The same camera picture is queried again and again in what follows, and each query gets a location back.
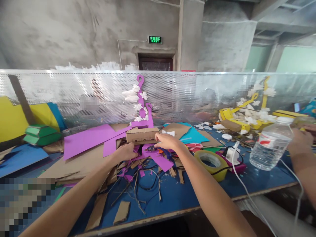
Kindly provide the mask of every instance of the plastic water bottle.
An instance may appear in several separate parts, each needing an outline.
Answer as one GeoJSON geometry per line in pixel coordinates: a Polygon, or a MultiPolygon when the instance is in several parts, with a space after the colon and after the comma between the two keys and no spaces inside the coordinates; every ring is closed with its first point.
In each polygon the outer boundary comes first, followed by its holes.
{"type": "Polygon", "coordinates": [[[290,124],[294,119],[278,117],[276,123],[265,127],[250,154],[250,163],[261,170],[272,170],[282,157],[294,134],[290,124]]]}

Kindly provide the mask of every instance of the bottle cap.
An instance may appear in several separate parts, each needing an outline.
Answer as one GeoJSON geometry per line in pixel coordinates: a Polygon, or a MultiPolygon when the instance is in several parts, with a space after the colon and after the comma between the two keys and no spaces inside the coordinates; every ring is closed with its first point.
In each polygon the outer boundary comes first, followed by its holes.
{"type": "Polygon", "coordinates": [[[291,124],[294,121],[294,118],[289,118],[289,117],[278,117],[276,119],[277,122],[281,122],[281,123],[287,123],[287,124],[291,124]]]}

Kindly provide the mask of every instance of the green wall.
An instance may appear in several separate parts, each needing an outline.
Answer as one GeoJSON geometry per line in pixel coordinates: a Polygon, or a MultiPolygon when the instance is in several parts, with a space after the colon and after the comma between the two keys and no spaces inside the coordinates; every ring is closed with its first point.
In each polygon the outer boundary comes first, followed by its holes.
{"type": "Polygon", "coordinates": [[[255,68],[256,72],[264,72],[264,68],[266,67],[266,63],[270,55],[271,47],[272,46],[252,46],[245,71],[251,72],[255,68]]]}
{"type": "Polygon", "coordinates": [[[286,47],[276,72],[316,72],[316,48],[286,47]]]}

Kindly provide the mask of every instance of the perforated metal sheet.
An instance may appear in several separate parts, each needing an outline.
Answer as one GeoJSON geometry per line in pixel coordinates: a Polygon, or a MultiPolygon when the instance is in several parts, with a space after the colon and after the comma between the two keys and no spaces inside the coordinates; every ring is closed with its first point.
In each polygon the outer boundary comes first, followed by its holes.
{"type": "Polygon", "coordinates": [[[316,97],[316,74],[0,70],[0,96],[14,104],[8,74],[18,76],[29,104],[56,103],[68,127],[132,121],[135,103],[124,101],[122,92],[137,84],[138,74],[145,78],[143,91],[153,105],[155,125],[217,119],[219,109],[235,107],[267,75],[276,89],[276,96],[268,98],[271,110],[290,110],[292,103],[316,97]]]}

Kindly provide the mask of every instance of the doorway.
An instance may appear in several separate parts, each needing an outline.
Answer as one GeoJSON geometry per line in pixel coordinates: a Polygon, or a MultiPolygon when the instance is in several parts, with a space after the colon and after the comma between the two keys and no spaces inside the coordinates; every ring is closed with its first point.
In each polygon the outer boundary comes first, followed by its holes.
{"type": "Polygon", "coordinates": [[[139,70],[144,71],[173,71],[172,58],[142,57],[138,56],[139,70]]]}

